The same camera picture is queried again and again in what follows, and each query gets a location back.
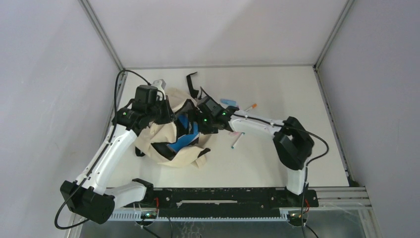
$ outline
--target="gray wall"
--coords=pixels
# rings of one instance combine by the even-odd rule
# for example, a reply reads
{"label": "gray wall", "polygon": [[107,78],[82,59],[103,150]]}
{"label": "gray wall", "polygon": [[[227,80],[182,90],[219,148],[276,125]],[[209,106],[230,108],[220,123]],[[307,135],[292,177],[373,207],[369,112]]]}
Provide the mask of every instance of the gray wall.
{"label": "gray wall", "polygon": [[117,69],[76,0],[1,1],[0,29],[0,234],[62,237],[59,187],[100,145]]}
{"label": "gray wall", "polygon": [[320,68],[386,238],[418,237],[420,1],[357,1]]}

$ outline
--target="marker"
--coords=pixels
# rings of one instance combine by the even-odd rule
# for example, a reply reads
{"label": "marker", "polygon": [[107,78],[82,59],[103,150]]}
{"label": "marker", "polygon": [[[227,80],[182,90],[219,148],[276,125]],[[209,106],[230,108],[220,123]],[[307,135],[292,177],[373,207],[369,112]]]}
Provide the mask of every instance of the marker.
{"label": "marker", "polygon": [[238,138],[235,140],[235,142],[233,143],[233,145],[231,146],[231,148],[232,149],[235,149],[235,146],[236,146],[236,144],[238,143],[238,141],[239,141],[239,138],[241,138],[243,135],[244,135],[245,133],[241,133],[239,136],[238,136]]}
{"label": "marker", "polygon": [[246,109],[245,112],[248,112],[251,109],[254,109],[255,107],[257,107],[257,104],[256,103],[254,103],[252,106],[250,106],[248,109]]}

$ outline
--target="metal frame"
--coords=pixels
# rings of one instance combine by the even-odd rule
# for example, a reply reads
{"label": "metal frame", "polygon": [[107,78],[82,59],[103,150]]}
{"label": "metal frame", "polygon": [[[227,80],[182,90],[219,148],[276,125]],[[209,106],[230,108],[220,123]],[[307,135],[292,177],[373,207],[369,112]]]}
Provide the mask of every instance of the metal frame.
{"label": "metal frame", "polygon": [[[84,11],[86,12],[86,15],[88,16],[89,20],[92,22],[93,27],[95,28],[96,32],[98,33],[100,39],[104,43],[106,49],[108,50],[110,56],[114,60],[116,66],[121,70],[123,69],[123,65],[121,63],[121,60],[119,59],[114,47],[112,46],[112,43],[110,42],[108,36],[105,33],[104,28],[102,27],[100,21],[98,20],[97,15],[95,14],[94,10],[92,9],[91,4],[89,3],[89,0],[79,0],[81,6],[83,7]],[[347,0],[343,10],[340,13],[339,18],[337,19],[337,22],[335,23],[328,40],[326,41],[320,55],[318,56],[316,63],[313,65],[314,73],[319,85],[319,89],[321,91],[325,108],[328,111],[328,117],[331,122],[331,127],[335,133],[336,142],[340,147],[340,155],[342,157],[343,163],[346,168],[348,168],[348,163],[346,161],[344,149],[342,147],[342,143],[339,139],[338,132],[336,129],[336,126],[334,124],[333,120],[333,114],[331,112],[331,108],[329,107],[328,98],[325,94],[322,80],[320,79],[319,75],[319,66],[321,65],[323,59],[325,58],[325,55],[333,42],[337,32],[339,31],[341,25],[343,24],[344,19],[346,18],[349,10],[353,6],[355,0]],[[221,66],[203,66],[203,67],[256,67],[256,66],[286,66],[286,65],[221,65]],[[159,68],[168,68],[168,67],[153,67],[153,69],[159,69]],[[121,93],[125,85],[125,81],[127,78],[127,74],[125,73],[122,77],[121,81],[118,83],[118,90],[117,90],[117,104],[119,103],[121,99]],[[110,117],[108,119],[107,127],[104,130],[105,133],[107,132],[109,125],[111,123],[113,115],[113,107],[111,107],[110,110]],[[350,168],[348,168],[348,177],[351,178]],[[379,226],[377,224],[376,218],[373,213],[373,209],[368,197],[368,193],[366,192],[366,189],[364,187],[317,187],[317,188],[311,188],[316,191],[319,207],[317,208],[311,208],[312,210],[357,210],[359,213],[359,217],[362,221],[362,227],[364,229],[365,235],[367,238],[381,238],[381,233],[379,230]],[[245,218],[245,219],[220,219],[221,221],[285,221],[285,212],[296,210],[296,208],[282,208],[279,209],[279,216],[276,218]],[[134,211],[133,208],[122,208],[115,210],[111,221],[133,221],[134,219],[139,219],[139,214]],[[69,224],[76,224],[83,219],[79,215],[73,214],[71,216]],[[173,218],[173,221],[187,221],[186,218]],[[200,221],[215,221],[214,219],[200,219]],[[78,226],[72,229],[67,230],[65,237],[66,238],[78,238],[80,236],[82,226]]]}

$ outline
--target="blue fabric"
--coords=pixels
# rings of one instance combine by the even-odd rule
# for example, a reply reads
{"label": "blue fabric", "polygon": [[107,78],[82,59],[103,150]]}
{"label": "blue fabric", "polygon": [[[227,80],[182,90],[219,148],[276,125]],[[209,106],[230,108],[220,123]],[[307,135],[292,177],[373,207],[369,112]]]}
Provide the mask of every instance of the blue fabric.
{"label": "blue fabric", "polygon": [[[180,115],[178,120],[184,126],[184,128],[188,128],[189,122],[188,118],[184,115]],[[198,125],[196,122],[193,123],[193,133],[188,135],[183,135],[178,138],[175,143],[168,144],[168,147],[171,148],[173,151],[177,152],[180,151],[185,146],[188,146],[193,142],[195,139],[198,138]]]}

